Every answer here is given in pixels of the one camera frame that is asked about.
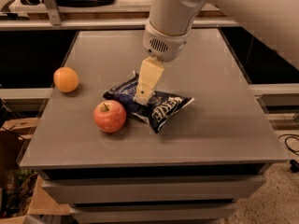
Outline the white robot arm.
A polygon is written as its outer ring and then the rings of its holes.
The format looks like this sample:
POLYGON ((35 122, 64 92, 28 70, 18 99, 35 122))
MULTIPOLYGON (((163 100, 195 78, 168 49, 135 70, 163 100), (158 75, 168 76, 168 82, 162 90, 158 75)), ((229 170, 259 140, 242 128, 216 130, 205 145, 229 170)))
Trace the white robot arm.
POLYGON ((162 63, 179 56, 195 16, 210 3, 292 66, 299 68, 299 0, 152 0, 143 45, 135 101, 145 105, 164 71, 162 63))

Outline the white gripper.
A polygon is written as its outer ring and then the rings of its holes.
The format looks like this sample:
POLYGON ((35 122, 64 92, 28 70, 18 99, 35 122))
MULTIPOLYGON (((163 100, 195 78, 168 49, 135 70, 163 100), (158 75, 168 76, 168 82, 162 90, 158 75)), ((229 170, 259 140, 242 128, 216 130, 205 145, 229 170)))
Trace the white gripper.
POLYGON ((187 43, 188 35, 165 35, 156 30, 150 21, 146 22, 143 46, 152 57, 148 57, 141 64, 134 97, 135 102, 141 105, 146 105, 149 102, 164 72, 160 61, 169 63, 175 60, 187 43))

